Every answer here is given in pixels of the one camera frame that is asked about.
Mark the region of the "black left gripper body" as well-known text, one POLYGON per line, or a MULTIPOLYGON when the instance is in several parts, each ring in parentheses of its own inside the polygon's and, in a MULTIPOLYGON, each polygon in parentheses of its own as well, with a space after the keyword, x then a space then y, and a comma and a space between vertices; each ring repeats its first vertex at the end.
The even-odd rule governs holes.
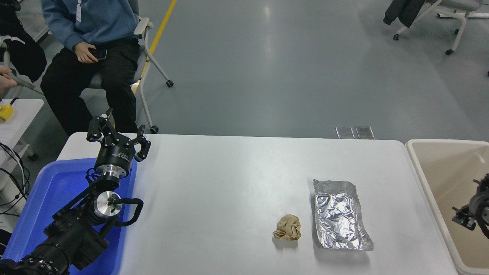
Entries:
POLYGON ((133 146, 126 145, 129 140, 121 133, 105 136, 94 166, 95 171, 103 173, 106 167, 118 167, 120 173, 128 173, 136 154, 133 146))

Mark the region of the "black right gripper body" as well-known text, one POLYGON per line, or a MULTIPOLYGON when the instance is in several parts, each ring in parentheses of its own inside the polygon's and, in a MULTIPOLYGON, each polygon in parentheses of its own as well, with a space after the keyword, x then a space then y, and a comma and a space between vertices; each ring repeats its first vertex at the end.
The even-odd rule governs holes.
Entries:
POLYGON ((489 192, 481 191, 474 195, 469 202, 471 216, 475 219, 489 219, 489 192))

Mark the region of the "person's right hand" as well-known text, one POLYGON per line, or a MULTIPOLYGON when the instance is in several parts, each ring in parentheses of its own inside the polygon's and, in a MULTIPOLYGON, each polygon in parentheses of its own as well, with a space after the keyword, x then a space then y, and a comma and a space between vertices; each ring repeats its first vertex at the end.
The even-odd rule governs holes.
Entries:
POLYGON ((94 64, 98 59, 92 54, 92 50, 96 50, 96 46, 87 42, 79 42, 73 46, 73 52, 76 54, 78 61, 82 64, 94 64))

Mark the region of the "person's hand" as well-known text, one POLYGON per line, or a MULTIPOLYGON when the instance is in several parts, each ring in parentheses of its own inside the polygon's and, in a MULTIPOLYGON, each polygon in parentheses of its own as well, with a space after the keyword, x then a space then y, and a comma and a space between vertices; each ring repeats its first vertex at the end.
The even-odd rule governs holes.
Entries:
POLYGON ((9 75, 10 68, 0 65, 0 95, 4 96, 9 89, 17 87, 17 82, 9 75))

